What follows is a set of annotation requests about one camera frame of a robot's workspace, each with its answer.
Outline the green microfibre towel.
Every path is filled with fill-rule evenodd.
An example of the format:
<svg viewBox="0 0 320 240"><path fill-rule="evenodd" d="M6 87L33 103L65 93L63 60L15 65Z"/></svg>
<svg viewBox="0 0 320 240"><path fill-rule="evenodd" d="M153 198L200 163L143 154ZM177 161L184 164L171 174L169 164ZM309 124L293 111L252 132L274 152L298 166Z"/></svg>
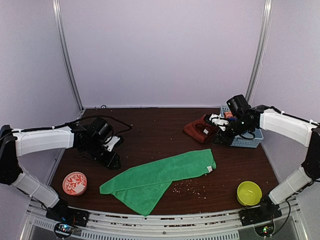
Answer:
<svg viewBox="0 0 320 240"><path fill-rule="evenodd" d="M198 178L217 168L210 149L194 150L131 167L103 183L102 195L113 195L134 212L147 217L172 182Z"/></svg>

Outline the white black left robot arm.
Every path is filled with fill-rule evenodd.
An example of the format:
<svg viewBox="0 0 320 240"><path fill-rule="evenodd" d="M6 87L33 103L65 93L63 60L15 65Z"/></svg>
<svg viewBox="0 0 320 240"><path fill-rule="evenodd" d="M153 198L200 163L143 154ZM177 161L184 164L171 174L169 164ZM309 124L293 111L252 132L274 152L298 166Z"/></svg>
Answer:
<svg viewBox="0 0 320 240"><path fill-rule="evenodd" d="M69 221L72 211L67 201L23 169L18 163L18 157L53 149L75 148L89 154L102 166L117 170L121 162L114 148L122 143L123 138L114 134L107 119L105 115L97 115L87 125L74 120L58 126L29 129L2 126L0 182L38 200L61 222ZM173 182L201 177L216 167L210 149L190 151L132 167L102 184L99 192L102 195L113 195L136 213L148 216Z"/></svg>

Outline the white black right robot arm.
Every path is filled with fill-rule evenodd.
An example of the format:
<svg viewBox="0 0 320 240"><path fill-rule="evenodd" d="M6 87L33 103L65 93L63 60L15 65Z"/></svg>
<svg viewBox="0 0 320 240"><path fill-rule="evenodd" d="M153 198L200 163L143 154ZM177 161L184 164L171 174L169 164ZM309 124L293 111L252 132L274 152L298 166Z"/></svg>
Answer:
<svg viewBox="0 0 320 240"><path fill-rule="evenodd" d="M256 210L259 220L268 220L276 207L301 189L320 179L320 125L313 120L305 120L289 115L274 106L251 107L243 95L236 95L227 101L235 120L212 114L209 122L219 130L213 142L230 146L236 136L255 129L271 131L292 139L307 148L301 166L283 182L263 197Z"/></svg>

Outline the dark red towel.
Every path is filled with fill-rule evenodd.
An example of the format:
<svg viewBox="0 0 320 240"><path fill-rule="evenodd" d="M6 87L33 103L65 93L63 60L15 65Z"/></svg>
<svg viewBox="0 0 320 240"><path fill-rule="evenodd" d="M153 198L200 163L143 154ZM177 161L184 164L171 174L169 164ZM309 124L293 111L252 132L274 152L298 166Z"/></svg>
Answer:
<svg viewBox="0 0 320 240"><path fill-rule="evenodd" d="M205 114L201 118L188 123L184 126L183 132L201 144L212 141L219 127L209 124L207 122L208 118L209 115Z"/></svg>

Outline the orange white patterned cloth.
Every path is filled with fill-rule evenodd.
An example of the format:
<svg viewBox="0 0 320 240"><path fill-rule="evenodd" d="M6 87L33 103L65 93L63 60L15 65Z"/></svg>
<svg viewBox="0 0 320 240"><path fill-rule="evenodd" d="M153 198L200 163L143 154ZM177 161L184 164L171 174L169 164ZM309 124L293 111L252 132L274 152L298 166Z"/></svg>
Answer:
<svg viewBox="0 0 320 240"><path fill-rule="evenodd" d="M230 111L225 111L225 112L223 113L223 115L224 115L224 117L225 117L226 119L229 119L229 118L233 118L233 117L234 117L233 114L232 114Z"/></svg>

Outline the light blue perforated basket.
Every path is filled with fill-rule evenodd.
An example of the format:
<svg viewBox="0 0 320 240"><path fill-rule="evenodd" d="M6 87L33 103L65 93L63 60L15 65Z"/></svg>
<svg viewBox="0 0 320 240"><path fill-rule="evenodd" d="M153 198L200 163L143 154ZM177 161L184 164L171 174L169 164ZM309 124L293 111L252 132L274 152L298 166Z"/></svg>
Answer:
<svg viewBox="0 0 320 240"><path fill-rule="evenodd" d="M230 113L230 109L227 105L221 105L220 106L220 116L226 119L229 119L229 121L235 121L237 120L236 117L231 116L228 117L227 115ZM234 137L232 143L231 143L231 147L241 147L241 148L257 148L258 145L262 142L262 140L264 139L263 133L261 129L256 128L254 131L254 136L248 132L245 131L244 133L242 133L241 135L244 137L241 137L240 135L237 135Z"/></svg>

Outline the red white patterned plate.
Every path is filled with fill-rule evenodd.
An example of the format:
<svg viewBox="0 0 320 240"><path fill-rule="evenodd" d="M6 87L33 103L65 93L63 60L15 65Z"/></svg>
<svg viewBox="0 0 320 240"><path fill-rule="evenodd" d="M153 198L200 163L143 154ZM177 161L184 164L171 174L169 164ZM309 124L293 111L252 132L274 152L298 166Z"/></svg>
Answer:
<svg viewBox="0 0 320 240"><path fill-rule="evenodd" d="M88 186L87 177L79 171L69 173L62 182L63 191L70 196L82 195Z"/></svg>

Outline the yellow-green bowl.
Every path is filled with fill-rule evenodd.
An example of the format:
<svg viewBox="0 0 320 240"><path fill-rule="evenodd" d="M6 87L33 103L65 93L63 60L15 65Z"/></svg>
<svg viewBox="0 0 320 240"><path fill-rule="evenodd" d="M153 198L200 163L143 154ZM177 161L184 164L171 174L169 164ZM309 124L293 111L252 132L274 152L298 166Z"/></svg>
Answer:
<svg viewBox="0 0 320 240"><path fill-rule="evenodd" d="M236 197L242 206L255 206L262 198L262 190L255 182L243 181L237 187Z"/></svg>

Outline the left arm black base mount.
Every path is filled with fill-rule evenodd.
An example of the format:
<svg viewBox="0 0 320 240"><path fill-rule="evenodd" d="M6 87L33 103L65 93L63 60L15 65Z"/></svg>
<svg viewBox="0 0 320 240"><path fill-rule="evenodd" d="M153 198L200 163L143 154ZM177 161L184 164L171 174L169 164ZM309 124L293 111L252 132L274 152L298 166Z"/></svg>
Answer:
<svg viewBox="0 0 320 240"><path fill-rule="evenodd" d="M89 212L86 210L69 207L64 199L59 199L53 207L43 205L46 210L46 217L58 222L66 223L77 227L86 227L89 220Z"/></svg>

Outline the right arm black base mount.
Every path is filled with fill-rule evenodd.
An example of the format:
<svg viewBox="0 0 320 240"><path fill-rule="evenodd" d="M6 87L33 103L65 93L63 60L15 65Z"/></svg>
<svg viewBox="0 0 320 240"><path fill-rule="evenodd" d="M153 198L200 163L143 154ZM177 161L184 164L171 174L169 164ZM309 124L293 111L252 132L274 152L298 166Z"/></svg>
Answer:
<svg viewBox="0 0 320 240"><path fill-rule="evenodd" d="M242 226L249 226L279 218L282 211L278 204L262 200L256 207L243 208L238 214Z"/></svg>

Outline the aluminium front rail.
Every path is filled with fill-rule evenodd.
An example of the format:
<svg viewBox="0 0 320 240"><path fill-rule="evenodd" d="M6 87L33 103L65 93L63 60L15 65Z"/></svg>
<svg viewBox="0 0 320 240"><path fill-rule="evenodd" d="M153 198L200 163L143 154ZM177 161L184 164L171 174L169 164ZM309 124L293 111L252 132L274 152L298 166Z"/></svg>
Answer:
<svg viewBox="0 0 320 240"><path fill-rule="evenodd" d="M295 199L280 205L273 220L243 225L239 209L185 215L119 214L90 210L86 226L78 226L68 240L263 240L264 227L275 234L270 240L308 240Z"/></svg>

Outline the right aluminium frame post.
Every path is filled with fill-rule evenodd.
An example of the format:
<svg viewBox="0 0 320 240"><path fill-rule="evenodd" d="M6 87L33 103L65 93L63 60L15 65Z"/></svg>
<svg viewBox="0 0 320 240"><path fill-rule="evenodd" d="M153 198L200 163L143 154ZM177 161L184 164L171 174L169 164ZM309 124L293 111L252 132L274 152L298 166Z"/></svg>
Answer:
<svg viewBox="0 0 320 240"><path fill-rule="evenodd" d="M272 8L273 8L273 0L265 0L264 7L262 12L260 33L256 48L256 53L254 57L254 62L249 78L248 87L246 90L245 98L251 104L254 99L255 91L258 85L260 73L262 70L262 60L266 50L269 29L272 18Z"/></svg>

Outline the aluminium frame post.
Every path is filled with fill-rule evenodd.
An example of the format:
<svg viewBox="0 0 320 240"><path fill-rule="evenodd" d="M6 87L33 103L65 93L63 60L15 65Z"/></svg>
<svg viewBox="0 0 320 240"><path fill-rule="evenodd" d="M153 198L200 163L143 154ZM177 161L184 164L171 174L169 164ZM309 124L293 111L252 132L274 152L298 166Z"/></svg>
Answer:
<svg viewBox="0 0 320 240"><path fill-rule="evenodd" d="M84 111L84 106L80 97L80 93L76 84L72 63L70 59L70 54L68 51L68 45L67 45L67 39L66 34L64 30L64 24L63 24L63 17L62 17L62 11L61 11L61 3L60 0L53 0L52 1L52 7L53 7L53 14L56 22L56 27L58 31L58 37L60 41L61 51L62 51L62 57L63 57L63 63L66 69L67 78L71 87L71 91L73 94L73 97L75 99L77 108L80 112Z"/></svg>
<svg viewBox="0 0 320 240"><path fill-rule="evenodd" d="M254 57L254 62L249 78L248 87L246 90L245 98L251 104L254 99L255 91L258 85L260 73L262 70L262 60L266 50L269 29L272 18L272 8L273 8L273 0L265 0L264 7L262 12L260 33L256 48L256 53Z"/></svg>

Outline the left aluminium frame post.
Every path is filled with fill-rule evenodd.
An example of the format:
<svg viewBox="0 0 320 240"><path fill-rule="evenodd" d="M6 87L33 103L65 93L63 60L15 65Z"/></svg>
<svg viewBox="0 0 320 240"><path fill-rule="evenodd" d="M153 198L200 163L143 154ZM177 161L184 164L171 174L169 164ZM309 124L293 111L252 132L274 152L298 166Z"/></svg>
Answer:
<svg viewBox="0 0 320 240"><path fill-rule="evenodd" d="M53 0L52 1L52 7L53 7L53 14L56 22L56 27L58 31L58 37L60 41L61 51L62 51L62 57L63 57L63 63L66 69L67 78L71 87L71 91L73 94L73 97L75 99L77 108L80 112L84 111L84 106L80 97L80 93L76 84L72 63L70 59L70 54L68 51L68 45L67 45L67 39L66 34L64 30L64 24L63 24L63 17L62 17L62 11L61 11L61 3L60 0Z"/></svg>

